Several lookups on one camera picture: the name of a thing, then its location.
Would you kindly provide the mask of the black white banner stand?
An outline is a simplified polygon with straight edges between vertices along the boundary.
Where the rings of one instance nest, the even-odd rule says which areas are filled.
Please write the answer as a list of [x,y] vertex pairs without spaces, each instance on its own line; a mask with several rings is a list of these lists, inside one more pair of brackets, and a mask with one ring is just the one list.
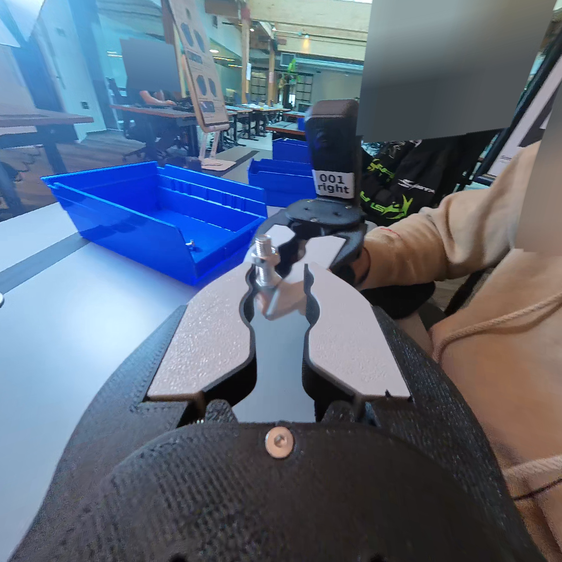
[[502,130],[473,174],[470,187],[490,186],[520,149],[540,141],[561,84],[561,34],[523,93],[511,124]]

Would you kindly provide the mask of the blue plastic bin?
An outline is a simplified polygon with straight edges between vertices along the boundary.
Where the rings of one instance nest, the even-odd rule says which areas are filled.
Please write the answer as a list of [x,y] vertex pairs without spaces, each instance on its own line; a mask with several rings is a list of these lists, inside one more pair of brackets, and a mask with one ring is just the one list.
[[248,182],[263,190],[267,206],[287,207],[299,200],[316,198],[310,164],[275,159],[252,159]]
[[272,141],[272,158],[307,165],[311,163],[308,144],[291,138],[277,138]]
[[42,181],[83,238],[191,286],[240,264],[268,217],[260,188],[155,161]]

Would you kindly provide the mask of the person's beige hoodie torso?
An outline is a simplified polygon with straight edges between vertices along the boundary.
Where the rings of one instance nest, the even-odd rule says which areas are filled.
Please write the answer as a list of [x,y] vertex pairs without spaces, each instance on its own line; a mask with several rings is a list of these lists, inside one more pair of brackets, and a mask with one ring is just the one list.
[[548,561],[561,561],[561,304],[445,346],[441,341],[560,291],[561,257],[512,250],[467,307],[431,331],[433,358],[484,429]]

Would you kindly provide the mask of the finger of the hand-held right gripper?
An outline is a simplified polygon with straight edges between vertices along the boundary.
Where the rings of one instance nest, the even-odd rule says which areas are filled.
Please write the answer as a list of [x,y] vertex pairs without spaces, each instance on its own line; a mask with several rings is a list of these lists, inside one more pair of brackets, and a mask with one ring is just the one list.
[[266,253],[264,258],[267,262],[277,261],[279,263],[296,263],[299,260],[299,240],[296,234],[288,227],[274,224],[264,236],[270,239],[271,250]]
[[334,235],[309,239],[305,244],[304,264],[317,263],[324,269],[331,269],[345,242],[345,238]]

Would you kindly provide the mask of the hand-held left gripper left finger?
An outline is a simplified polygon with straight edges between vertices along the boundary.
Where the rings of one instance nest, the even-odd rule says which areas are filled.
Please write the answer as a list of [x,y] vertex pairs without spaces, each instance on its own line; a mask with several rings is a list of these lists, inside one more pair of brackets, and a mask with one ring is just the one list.
[[254,266],[243,263],[201,289],[184,315],[147,391],[151,402],[215,399],[235,406],[257,381]]

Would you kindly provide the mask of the silver threaded bolt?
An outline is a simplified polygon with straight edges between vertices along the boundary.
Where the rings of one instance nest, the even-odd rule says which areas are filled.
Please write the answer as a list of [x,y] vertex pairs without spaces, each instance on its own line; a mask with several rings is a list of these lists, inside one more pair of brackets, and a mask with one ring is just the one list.
[[268,234],[258,235],[251,251],[256,283],[264,289],[274,288],[280,281],[277,266],[280,255]]

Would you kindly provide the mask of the person's right forearm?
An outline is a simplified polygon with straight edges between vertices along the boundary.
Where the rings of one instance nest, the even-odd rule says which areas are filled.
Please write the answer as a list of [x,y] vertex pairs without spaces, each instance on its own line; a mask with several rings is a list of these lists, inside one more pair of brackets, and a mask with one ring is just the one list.
[[540,142],[519,151],[486,189],[453,193],[364,239],[352,265],[358,289],[456,279],[498,264],[516,230]]

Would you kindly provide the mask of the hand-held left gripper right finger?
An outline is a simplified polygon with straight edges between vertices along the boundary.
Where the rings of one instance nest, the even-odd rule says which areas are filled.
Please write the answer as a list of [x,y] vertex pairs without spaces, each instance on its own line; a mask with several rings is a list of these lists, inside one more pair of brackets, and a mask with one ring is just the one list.
[[411,390],[376,311],[355,288],[317,263],[305,264],[309,328],[304,339],[304,390],[315,415],[343,401],[354,415],[412,409]]

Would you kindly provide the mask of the beige hoodie drawstring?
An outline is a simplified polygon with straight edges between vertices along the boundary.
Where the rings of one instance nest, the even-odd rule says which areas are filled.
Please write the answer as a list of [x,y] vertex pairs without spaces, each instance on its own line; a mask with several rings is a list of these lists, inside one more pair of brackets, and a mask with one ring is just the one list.
[[553,296],[540,301],[537,304],[530,305],[523,309],[517,310],[515,312],[502,315],[498,318],[482,321],[480,323],[476,323],[474,325],[465,327],[463,329],[459,329],[453,333],[450,333],[446,338],[441,341],[442,346],[445,346],[453,341],[460,340],[472,335],[480,334],[486,332],[492,328],[501,327],[504,324],[507,324],[514,320],[519,320],[526,316],[529,316],[534,313],[541,312],[549,307],[554,305],[561,304],[561,292],[554,294]]

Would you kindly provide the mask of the cardboard sign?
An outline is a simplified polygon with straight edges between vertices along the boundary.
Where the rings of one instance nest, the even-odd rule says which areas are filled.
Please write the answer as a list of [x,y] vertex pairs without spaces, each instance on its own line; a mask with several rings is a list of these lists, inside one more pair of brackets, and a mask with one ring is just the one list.
[[221,134],[230,128],[230,121],[205,25],[196,1],[168,1],[167,4],[183,48],[179,65],[203,134],[198,157],[201,169],[226,172],[235,162],[221,159],[217,149]]

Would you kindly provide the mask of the wooden desk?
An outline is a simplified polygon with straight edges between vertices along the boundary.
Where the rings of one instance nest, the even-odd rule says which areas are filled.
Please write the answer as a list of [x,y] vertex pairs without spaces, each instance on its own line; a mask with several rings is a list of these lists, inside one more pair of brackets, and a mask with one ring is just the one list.
[[47,109],[26,109],[1,104],[1,150],[28,146],[43,147],[55,175],[67,173],[58,144],[77,140],[77,124],[91,124],[88,115],[75,115]]
[[[157,160],[159,155],[176,146],[184,148],[187,156],[200,157],[200,141],[197,132],[198,120],[192,111],[176,106],[138,106],[136,104],[110,104],[123,122],[125,137],[144,143],[138,152],[145,158]],[[158,131],[174,133],[174,142],[159,147]]]

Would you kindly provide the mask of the studio softbox light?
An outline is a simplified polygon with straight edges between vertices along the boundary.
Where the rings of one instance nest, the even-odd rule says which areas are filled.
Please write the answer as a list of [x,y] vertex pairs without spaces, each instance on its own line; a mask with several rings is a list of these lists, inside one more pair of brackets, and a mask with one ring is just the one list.
[[24,46],[31,38],[45,1],[1,1],[1,23],[12,36],[14,47]]

